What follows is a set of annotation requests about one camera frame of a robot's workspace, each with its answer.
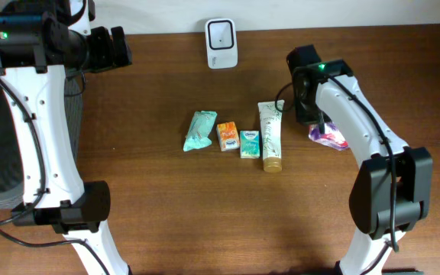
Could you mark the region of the white barcode scanner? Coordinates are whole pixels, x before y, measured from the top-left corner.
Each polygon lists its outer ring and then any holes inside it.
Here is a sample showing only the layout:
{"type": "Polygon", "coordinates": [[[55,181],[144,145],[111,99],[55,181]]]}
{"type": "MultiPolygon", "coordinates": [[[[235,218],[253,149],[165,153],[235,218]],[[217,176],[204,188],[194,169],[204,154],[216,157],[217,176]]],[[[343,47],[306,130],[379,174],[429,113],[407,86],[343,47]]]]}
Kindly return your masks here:
{"type": "Polygon", "coordinates": [[[210,69],[228,69],[238,65],[238,42],[233,20],[208,20],[205,23],[205,45],[210,69]]]}

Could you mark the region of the white cream tube gold cap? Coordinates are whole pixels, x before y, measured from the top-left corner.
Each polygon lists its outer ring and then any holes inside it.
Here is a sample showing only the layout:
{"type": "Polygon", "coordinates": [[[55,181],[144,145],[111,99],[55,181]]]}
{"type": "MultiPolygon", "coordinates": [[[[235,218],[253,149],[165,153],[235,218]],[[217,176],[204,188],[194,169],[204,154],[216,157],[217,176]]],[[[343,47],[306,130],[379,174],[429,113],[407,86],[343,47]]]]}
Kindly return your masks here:
{"type": "Polygon", "coordinates": [[[264,171],[277,173],[282,170],[281,150],[281,110],[284,101],[259,102],[257,104],[260,115],[261,149],[264,171]]]}

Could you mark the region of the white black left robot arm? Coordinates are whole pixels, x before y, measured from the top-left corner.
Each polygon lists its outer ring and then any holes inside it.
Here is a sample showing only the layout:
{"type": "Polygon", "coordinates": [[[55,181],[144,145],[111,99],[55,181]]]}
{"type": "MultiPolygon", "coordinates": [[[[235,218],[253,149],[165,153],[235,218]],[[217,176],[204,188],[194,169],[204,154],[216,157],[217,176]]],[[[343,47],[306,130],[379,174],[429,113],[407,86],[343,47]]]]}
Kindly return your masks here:
{"type": "Polygon", "coordinates": [[[0,11],[0,87],[24,173],[8,222],[51,226],[90,274],[128,274],[108,226],[108,184],[81,179],[66,122],[68,79],[132,62],[123,29],[91,27],[94,19],[92,0],[13,1],[0,11]]]}

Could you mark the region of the orange tissue packet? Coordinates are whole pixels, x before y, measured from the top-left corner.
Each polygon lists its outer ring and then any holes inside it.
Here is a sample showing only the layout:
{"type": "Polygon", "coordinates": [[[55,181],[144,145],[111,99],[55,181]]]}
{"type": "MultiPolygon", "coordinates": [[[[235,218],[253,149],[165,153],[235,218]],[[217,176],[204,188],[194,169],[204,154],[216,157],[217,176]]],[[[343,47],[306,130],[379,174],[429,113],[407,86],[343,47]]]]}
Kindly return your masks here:
{"type": "Polygon", "coordinates": [[[221,151],[236,150],[240,147],[238,130],[233,121],[217,124],[216,131],[221,151]]]}

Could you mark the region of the teal tissue packet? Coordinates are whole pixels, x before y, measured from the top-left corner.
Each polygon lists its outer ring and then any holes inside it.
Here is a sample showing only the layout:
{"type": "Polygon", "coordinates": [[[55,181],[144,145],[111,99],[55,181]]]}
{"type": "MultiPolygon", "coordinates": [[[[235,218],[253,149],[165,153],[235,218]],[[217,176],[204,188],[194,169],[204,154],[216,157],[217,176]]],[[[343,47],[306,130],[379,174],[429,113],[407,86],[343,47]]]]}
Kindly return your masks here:
{"type": "Polygon", "coordinates": [[[260,157],[259,131],[241,131],[240,156],[242,159],[257,159],[260,157]]]}

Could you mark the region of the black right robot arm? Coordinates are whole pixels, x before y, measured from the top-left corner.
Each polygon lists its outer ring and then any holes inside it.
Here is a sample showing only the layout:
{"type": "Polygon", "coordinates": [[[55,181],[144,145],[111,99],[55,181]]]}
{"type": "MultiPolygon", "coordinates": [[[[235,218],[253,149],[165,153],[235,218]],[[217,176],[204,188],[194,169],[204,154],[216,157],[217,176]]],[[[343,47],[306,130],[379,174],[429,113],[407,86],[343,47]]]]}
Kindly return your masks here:
{"type": "Polygon", "coordinates": [[[387,126],[345,61],[291,61],[289,68],[301,107],[319,124],[335,124],[359,167],[349,196],[356,229],[334,272],[382,274],[398,242],[429,213],[432,157],[387,126]]]}

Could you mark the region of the teal snack bag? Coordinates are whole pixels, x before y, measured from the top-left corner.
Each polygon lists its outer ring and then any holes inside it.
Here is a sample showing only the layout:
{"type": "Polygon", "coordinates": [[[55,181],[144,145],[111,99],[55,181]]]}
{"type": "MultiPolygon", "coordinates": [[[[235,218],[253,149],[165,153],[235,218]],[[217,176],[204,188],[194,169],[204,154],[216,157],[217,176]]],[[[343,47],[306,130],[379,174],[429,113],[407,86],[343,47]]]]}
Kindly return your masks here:
{"type": "Polygon", "coordinates": [[[217,112],[214,111],[199,111],[194,113],[189,130],[185,136],[185,143],[183,145],[185,152],[203,149],[212,144],[212,141],[209,139],[209,134],[213,129],[216,118],[217,112]]]}

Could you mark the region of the purple tissue pack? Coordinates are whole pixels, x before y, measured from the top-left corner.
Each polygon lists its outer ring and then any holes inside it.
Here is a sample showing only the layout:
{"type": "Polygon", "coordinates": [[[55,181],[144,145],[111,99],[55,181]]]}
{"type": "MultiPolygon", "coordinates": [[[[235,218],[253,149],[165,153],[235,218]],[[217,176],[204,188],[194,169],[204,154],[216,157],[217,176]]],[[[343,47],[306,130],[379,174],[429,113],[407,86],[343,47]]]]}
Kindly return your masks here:
{"type": "Polygon", "coordinates": [[[336,150],[346,150],[349,148],[348,142],[333,122],[324,123],[323,134],[320,132],[318,125],[310,125],[309,139],[336,150]]]}

